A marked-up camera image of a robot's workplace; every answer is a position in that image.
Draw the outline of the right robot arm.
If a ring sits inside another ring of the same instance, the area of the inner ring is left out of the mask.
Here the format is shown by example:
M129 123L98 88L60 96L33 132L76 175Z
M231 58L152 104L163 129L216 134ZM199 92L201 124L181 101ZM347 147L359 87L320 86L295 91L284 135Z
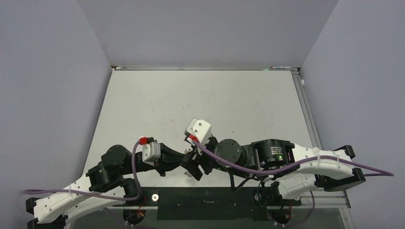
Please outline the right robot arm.
M276 204L318 188L343 191L365 181L361 168L352 162L354 154L349 145L324 151L279 139L247 145L214 137L202 143L192 135L185 140L192 151L183 163L196 179L217 169L260 184L271 182L270 198Z

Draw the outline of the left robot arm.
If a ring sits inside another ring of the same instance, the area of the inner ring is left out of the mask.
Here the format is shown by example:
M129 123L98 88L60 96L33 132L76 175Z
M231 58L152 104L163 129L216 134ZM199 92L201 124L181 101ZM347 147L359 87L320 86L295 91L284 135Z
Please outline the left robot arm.
M25 194L48 194L26 200L33 215L29 229L63 229L71 221L101 208L137 205L147 200L137 174L156 170L162 177L179 167L185 155L152 138L137 141L132 151L111 146L100 162L63 189L26 189Z

